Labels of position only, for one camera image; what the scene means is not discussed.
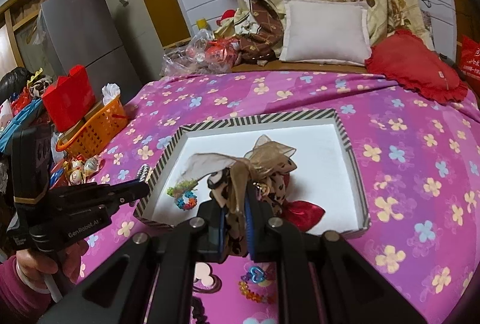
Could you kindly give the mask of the person left hand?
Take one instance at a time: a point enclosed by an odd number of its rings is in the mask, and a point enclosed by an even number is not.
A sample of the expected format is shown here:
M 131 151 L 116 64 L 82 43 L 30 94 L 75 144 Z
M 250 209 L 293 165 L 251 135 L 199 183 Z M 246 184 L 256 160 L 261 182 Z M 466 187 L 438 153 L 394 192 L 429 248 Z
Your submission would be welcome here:
M 64 251 L 64 258 L 61 260 L 61 270 L 68 279 L 75 284 L 80 274 L 81 258 L 89 249 L 89 245 L 80 240 L 78 243 L 68 247 Z M 16 252 L 17 273 L 29 286 L 38 289 L 46 289 L 44 282 L 46 275 L 53 275 L 59 272 L 59 265 L 43 253 L 31 249 Z

